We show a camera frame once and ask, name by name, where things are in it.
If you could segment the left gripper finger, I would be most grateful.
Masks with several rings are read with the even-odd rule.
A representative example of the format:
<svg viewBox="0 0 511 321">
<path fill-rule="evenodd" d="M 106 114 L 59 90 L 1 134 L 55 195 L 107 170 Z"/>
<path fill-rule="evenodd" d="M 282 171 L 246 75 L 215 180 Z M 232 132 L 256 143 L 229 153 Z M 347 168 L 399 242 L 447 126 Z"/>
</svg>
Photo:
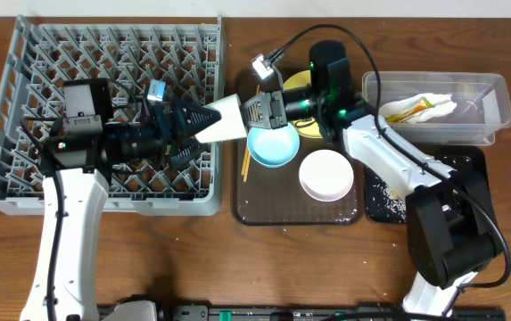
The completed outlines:
<svg viewBox="0 0 511 321">
<path fill-rule="evenodd" d="M 208 144 L 202 144 L 195 138 L 173 144 L 169 150 L 169 167 L 171 169 L 182 169 L 190 161 L 194 161 L 203 152 L 208 150 Z"/>
<path fill-rule="evenodd" d="M 172 114 L 177 136 L 195 136 L 221 120 L 219 111 L 178 97 L 172 99 Z"/>
</svg>

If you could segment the white cup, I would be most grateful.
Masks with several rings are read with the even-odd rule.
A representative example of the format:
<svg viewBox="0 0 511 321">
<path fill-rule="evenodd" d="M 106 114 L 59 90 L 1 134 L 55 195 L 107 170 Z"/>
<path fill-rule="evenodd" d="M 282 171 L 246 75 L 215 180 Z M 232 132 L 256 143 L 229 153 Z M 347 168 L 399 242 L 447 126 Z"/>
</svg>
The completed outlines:
<svg viewBox="0 0 511 321">
<path fill-rule="evenodd" d="M 227 96 L 207 105 L 208 109 L 218 111 L 221 119 L 195 135 L 199 143 L 225 142 L 247 137 L 240 111 L 241 101 L 237 94 Z"/>
</svg>

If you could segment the white bowl with rice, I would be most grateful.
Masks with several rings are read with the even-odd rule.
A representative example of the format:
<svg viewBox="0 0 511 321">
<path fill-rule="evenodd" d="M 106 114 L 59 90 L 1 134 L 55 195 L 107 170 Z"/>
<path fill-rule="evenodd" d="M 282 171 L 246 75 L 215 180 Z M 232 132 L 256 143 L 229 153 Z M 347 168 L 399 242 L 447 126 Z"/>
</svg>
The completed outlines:
<svg viewBox="0 0 511 321">
<path fill-rule="evenodd" d="M 317 150 L 306 156 L 299 168 L 303 191 L 320 202 L 335 202 L 344 197 L 354 184 L 350 162 L 333 150 Z"/>
</svg>

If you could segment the green red snack wrapper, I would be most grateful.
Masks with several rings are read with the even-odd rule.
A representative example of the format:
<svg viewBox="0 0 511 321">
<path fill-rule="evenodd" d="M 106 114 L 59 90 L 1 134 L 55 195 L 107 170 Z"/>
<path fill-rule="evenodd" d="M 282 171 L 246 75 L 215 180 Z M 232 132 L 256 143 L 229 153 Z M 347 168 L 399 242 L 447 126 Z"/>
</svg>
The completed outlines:
<svg viewBox="0 0 511 321">
<path fill-rule="evenodd" d="M 403 123 L 414 117 L 419 112 L 431 109 L 433 107 L 433 104 L 431 104 L 425 97 L 422 97 L 417 102 L 414 102 L 410 107 L 407 107 L 404 111 L 391 115 L 386 120 L 391 123 Z"/>
</svg>

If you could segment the white napkin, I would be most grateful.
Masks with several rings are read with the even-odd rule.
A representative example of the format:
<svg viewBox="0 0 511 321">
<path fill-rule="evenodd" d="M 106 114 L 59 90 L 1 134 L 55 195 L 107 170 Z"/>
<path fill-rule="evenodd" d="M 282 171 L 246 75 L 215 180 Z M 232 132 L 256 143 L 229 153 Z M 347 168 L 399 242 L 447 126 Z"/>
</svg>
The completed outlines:
<svg viewBox="0 0 511 321">
<path fill-rule="evenodd" d="M 410 107 L 414 102 L 417 102 L 422 97 L 425 97 L 431 104 L 434 105 L 434 107 L 419 112 L 414 117 L 403 123 L 426 122 L 430 119 L 450 115 L 457 108 L 457 104 L 452 101 L 452 94 L 438 95 L 432 93 L 424 93 L 403 100 L 386 103 L 380 107 L 379 114 L 386 120 L 391 115 L 404 111 L 407 107 Z"/>
</svg>

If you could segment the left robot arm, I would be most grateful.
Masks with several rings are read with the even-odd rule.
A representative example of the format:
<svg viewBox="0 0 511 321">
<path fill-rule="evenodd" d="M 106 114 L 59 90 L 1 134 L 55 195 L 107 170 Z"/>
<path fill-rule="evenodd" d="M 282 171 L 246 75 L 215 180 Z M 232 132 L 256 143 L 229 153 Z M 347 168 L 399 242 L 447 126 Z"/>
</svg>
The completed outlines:
<svg viewBox="0 0 511 321">
<path fill-rule="evenodd" d="M 34 282 L 22 320 L 97 320 L 97 243 L 111 181 L 122 163 L 169 155 L 179 168 L 202 152 L 195 136 L 222 119 L 219 111 L 178 97 L 142 100 L 142 122 L 113 121 L 107 78 L 64 83 L 65 109 L 49 137 L 31 140 L 44 177 L 44 224 Z"/>
</svg>

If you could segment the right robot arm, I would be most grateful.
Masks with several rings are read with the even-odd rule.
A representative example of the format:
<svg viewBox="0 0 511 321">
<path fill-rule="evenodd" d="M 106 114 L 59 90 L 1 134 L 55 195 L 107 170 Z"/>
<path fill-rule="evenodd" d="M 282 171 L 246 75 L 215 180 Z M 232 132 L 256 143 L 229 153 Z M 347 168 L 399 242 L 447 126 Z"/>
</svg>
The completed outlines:
<svg viewBox="0 0 511 321">
<path fill-rule="evenodd" d="M 282 128 L 313 118 L 321 136 L 373 170 L 406 203 L 408 252 L 414 284 L 402 303 L 410 319 L 446 319 L 474 277 L 497 256 L 510 256 L 490 208 L 486 179 L 459 172 L 398 135 L 377 104 L 354 89 L 343 43 L 309 49 L 311 81 L 303 88 L 262 92 L 240 111 L 250 128 Z"/>
</svg>

